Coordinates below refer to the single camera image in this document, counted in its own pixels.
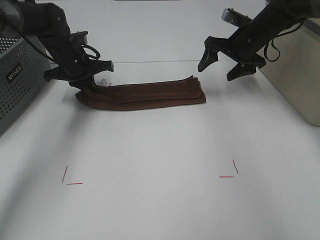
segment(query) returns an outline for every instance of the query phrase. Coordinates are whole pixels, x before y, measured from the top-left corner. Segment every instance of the beige box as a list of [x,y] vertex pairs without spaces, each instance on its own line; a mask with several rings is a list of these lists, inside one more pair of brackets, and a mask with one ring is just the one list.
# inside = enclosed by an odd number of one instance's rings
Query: beige box
[[[320,25],[320,19],[309,21]],[[315,32],[303,26],[276,38],[281,56],[260,70],[309,123],[320,127],[320,36]],[[263,56],[263,49],[258,54]],[[269,46],[269,59],[277,55]]]

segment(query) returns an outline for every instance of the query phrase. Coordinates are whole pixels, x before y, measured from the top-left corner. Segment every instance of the cable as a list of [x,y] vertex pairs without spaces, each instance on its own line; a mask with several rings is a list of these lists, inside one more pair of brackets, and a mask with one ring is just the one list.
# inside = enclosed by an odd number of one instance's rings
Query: cable
[[56,64],[59,64],[52,57],[49,57],[47,54],[43,53],[39,48],[37,48],[15,25],[13,25],[10,21],[8,21],[7,18],[5,16],[3,16],[3,14],[1,14],[1,13],[0,13],[0,19],[2,19],[4,24],[7,24],[9,27],[11,27],[13,30],[15,30],[21,36],[21,38],[23,38],[40,55],[42,55],[46,59],[49,59],[50,61],[52,61]]
[[270,60],[270,59],[268,58],[268,53],[267,53],[267,51],[268,51],[269,43],[267,43],[267,44],[265,45],[265,47],[264,47],[264,50],[263,50],[264,57],[265,57],[269,62],[272,62],[272,63],[275,62],[275,61],[277,61],[277,60],[280,58],[281,52],[280,52],[280,50],[275,46],[275,39],[276,39],[276,38],[279,38],[279,37],[282,37],[282,36],[284,36],[284,35],[291,34],[291,33],[295,32],[295,31],[297,31],[299,28],[302,27],[303,24],[304,24],[304,20],[301,21],[300,24],[299,24],[299,26],[297,26],[295,29],[293,29],[293,30],[291,30],[291,31],[287,31],[287,32],[282,33],[282,34],[278,34],[277,36],[275,36],[275,37],[271,40],[271,47],[273,47],[273,48],[278,52],[278,57],[276,57],[276,58],[273,59],[273,60]]
[[82,44],[81,46],[82,46],[84,49],[89,49],[89,50],[91,50],[92,52],[95,53],[95,56],[86,53],[86,55],[87,55],[89,58],[98,60],[98,59],[101,57],[100,52],[98,52],[98,50],[96,50],[96,49],[93,48],[92,46],[90,46],[90,45],[88,45],[88,44]]

